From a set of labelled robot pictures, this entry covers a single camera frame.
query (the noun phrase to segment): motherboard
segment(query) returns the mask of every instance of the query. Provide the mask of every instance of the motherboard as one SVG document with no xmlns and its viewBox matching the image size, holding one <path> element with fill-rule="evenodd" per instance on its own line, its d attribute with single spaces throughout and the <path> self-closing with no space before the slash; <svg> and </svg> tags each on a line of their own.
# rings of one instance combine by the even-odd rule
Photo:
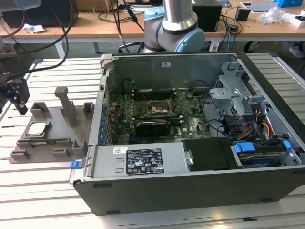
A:
<svg viewBox="0 0 305 229">
<path fill-rule="evenodd" d="M 181 89 L 112 95 L 108 120 L 113 143 L 165 143 L 211 137 L 202 117 L 204 96 Z"/>
</svg>

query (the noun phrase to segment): green circuit board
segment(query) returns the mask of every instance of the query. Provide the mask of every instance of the green circuit board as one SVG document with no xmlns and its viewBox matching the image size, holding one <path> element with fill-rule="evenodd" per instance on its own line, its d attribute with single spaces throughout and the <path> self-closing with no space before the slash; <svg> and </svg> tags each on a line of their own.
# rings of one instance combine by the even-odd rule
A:
<svg viewBox="0 0 305 229">
<path fill-rule="evenodd" d="M 177 90 L 172 99 L 173 112 L 164 117 L 147 119 L 147 114 L 166 111 L 168 100 L 134 100 L 131 95 L 118 95 L 111 104 L 112 124 L 116 128 L 116 145 L 180 142 L 183 139 L 197 139 L 211 137 L 211 133 L 203 121 L 201 99 L 204 95 L 196 95 L 190 99 L 188 90 Z M 136 125 L 145 121 L 166 121 L 171 123 L 170 134 L 161 137 L 142 137 L 136 133 Z"/>
</svg>

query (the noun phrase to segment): wooden table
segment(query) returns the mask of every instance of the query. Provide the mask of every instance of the wooden table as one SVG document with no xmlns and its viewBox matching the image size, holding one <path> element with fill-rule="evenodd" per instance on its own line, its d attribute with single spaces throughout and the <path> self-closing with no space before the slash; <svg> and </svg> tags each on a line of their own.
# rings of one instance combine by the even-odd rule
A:
<svg viewBox="0 0 305 229">
<path fill-rule="evenodd" d="M 230 0 L 233 7 L 237 7 L 240 0 Z M 234 18 L 236 9 L 226 11 L 229 8 L 223 8 L 223 15 Z M 301 7 L 288 7 L 282 10 L 288 13 L 299 14 L 305 9 L 305 2 Z M 236 41 L 295 41 L 305 40 L 305 27 L 298 28 L 291 23 L 283 21 L 282 24 L 263 25 L 259 20 L 259 13 L 250 13 L 248 21 L 241 21 L 243 31 L 236 37 Z M 127 17 L 127 13 L 121 13 L 120 18 Z M 139 15 L 139 23 L 144 25 L 144 15 Z M 113 20 L 113 16 L 108 14 L 107 19 Z M 231 24 L 237 24 L 232 20 L 228 20 Z M 121 23 L 122 32 L 126 42 L 137 42 L 144 40 L 143 31 L 133 22 Z M 3 28 L 0 28 L 0 34 L 6 34 Z M 225 25 L 220 22 L 216 32 L 207 32 L 206 41 L 212 41 L 210 50 L 217 50 L 219 42 L 226 34 Z M 20 31 L 15 38 L 20 43 L 50 43 L 62 35 L 59 28 L 46 28 L 46 32 L 38 34 L 28 34 Z M 118 32 L 115 23 L 101 21 L 93 12 L 80 12 L 75 25 L 70 30 L 69 42 L 93 42 L 98 52 L 98 42 L 118 42 Z M 11 38 L 3 39 L 5 43 L 14 43 Z M 62 42 L 56 44 L 59 57 L 64 56 Z"/>
</svg>

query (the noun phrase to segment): floor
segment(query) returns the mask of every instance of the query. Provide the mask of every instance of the floor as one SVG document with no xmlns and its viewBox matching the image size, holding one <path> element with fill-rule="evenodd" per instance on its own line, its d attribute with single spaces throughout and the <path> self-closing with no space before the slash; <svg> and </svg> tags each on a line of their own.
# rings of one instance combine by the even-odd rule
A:
<svg viewBox="0 0 305 229">
<path fill-rule="evenodd" d="M 277 52 L 279 56 L 298 74 L 305 79 L 305 60 L 295 58 L 290 52 L 290 43 L 288 42 L 280 42 L 277 45 L 267 45 L 268 50 L 266 48 L 260 48 L 260 46 L 264 46 L 263 43 L 256 46 L 257 42 L 254 42 L 250 50 L 254 49 L 256 46 L 255 52 Z M 233 51 L 243 50 L 246 42 L 236 42 L 233 47 Z M 15 44 L 14 48 L 17 51 L 22 51 L 22 49 L 31 50 L 36 49 L 38 47 L 42 47 L 45 44 Z M 121 45 L 120 42 L 108 42 L 108 43 L 99 43 L 100 51 L 103 53 L 117 53 L 118 46 Z M 209 43 L 206 42 L 204 49 L 208 49 Z M 68 58 L 89 58 L 89 57 L 100 57 L 100 54 L 96 54 L 94 50 L 93 43 L 71 43 L 69 44 L 70 50 Z M 138 47 L 131 47 L 131 52 L 136 52 Z M 221 50 L 226 51 L 226 42 L 224 42 Z M 17 73 L 20 71 L 24 71 L 28 69 L 32 63 L 33 59 L 54 59 L 58 58 L 57 51 L 55 47 L 50 47 L 46 50 L 36 52 L 31 54 L 31 56 L 24 55 L 21 57 L 14 57 L 3 59 L 1 61 L 6 72 Z"/>
</svg>

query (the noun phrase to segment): yellow wire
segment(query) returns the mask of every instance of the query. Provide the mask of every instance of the yellow wire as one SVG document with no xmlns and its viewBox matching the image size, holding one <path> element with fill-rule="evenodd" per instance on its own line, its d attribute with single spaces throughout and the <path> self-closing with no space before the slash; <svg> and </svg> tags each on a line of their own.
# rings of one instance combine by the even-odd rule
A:
<svg viewBox="0 0 305 229">
<path fill-rule="evenodd" d="M 269 126 L 267 125 L 267 123 L 262 123 L 262 124 L 264 124 L 264 125 L 267 127 L 268 135 L 270 136 L 270 129 L 269 129 Z"/>
<path fill-rule="evenodd" d="M 252 128 L 251 130 L 249 130 L 248 132 L 246 132 L 243 136 L 241 136 L 239 138 L 239 140 L 243 139 L 244 137 L 247 137 L 249 134 L 251 134 L 254 131 L 254 128 Z"/>
</svg>

